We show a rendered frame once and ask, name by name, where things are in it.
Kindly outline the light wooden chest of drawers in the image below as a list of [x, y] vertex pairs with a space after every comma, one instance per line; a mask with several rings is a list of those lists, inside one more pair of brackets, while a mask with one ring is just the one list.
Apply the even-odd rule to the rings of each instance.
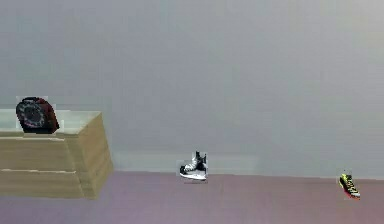
[[0, 196], [96, 199], [113, 172], [100, 111], [58, 110], [53, 134], [25, 133], [0, 109]]

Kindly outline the black and red alarm clock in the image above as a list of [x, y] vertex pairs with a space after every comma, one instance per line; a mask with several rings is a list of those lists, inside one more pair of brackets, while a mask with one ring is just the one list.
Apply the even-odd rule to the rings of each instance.
[[26, 97], [16, 106], [16, 116], [24, 133], [53, 134], [59, 128], [52, 105], [40, 97]]

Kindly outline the yellow and black sports shoe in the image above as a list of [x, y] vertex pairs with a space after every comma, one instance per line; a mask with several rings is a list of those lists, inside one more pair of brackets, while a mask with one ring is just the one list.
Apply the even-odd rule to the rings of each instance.
[[356, 200], [359, 200], [361, 198], [361, 194], [356, 188], [353, 182], [353, 178], [350, 174], [342, 173], [339, 177], [338, 182], [341, 188], [350, 198]]

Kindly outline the black and white ice skate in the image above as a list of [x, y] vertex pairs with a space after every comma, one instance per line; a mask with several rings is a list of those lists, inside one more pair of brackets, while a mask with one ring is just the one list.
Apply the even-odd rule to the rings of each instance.
[[179, 174], [183, 178], [205, 181], [207, 179], [207, 155], [201, 156], [199, 151], [195, 152], [190, 163], [181, 165]]

